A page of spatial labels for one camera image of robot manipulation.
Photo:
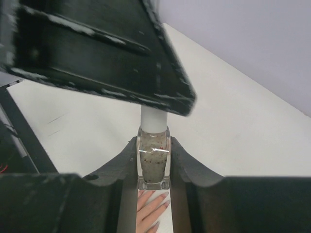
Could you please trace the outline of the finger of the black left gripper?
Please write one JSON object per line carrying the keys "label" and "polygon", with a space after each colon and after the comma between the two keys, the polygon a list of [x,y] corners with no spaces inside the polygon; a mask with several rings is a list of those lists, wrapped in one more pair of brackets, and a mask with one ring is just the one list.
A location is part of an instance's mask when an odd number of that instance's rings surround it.
{"label": "finger of the black left gripper", "polygon": [[0,69],[180,116],[196,100],[150,0],[3,0]]}

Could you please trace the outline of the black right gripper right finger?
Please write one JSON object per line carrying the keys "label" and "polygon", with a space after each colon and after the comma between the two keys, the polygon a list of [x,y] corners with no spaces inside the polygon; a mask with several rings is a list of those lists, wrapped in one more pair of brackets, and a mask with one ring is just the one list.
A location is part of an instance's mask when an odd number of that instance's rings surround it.
{"label": "black right gripper right finger", "polygon": [[176,233],[308,233],[309,177],[224,177],[172,138],[171,208]]}

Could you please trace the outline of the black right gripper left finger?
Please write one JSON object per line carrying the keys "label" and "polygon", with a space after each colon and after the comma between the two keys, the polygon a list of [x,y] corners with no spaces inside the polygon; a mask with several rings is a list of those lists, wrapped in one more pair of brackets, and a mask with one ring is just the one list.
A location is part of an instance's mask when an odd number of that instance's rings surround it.
{"label": "black right gripper left finger", "polygon": [[136,139],[85,177],[5,174],[0,177],[3,233],[133,233],[137,211]]}

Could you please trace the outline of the clear glitter nail polish bottle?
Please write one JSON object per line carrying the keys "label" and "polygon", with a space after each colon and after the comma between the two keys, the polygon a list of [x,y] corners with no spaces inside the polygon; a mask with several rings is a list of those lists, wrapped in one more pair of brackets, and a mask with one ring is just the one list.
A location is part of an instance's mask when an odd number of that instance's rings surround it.
{"label": "clear glitter nail polish bottle", "polygon": [[170,189],[172,142],[169,129],[162,133],[137,135],[137,171],[139,190]]}

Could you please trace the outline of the mannequin hand with long nails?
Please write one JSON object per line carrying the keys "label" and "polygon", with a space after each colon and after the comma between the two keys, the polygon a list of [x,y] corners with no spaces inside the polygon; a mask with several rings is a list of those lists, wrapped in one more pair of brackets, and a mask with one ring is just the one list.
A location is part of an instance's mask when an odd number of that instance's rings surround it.
{"label": "mannequin hand with long nails", "polygon": [[158,218],[166,211],[171,201],[165,199],[169,192],[164,192],[149,200],[156,191],[139,190],[137,201],[136,233],[156,233],[160,222]]}

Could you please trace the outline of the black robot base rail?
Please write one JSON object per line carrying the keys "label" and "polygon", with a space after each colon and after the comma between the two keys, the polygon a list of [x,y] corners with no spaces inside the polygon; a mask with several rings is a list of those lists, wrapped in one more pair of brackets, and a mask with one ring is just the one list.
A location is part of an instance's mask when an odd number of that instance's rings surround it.
{"label": "black robot base rail", "polygon": [[57,169],[39,142],[31,126],[9,93],[22,78],[0,74],[0,136],[12,147],[12,159],[1,162],[5,172],[57,173]]}

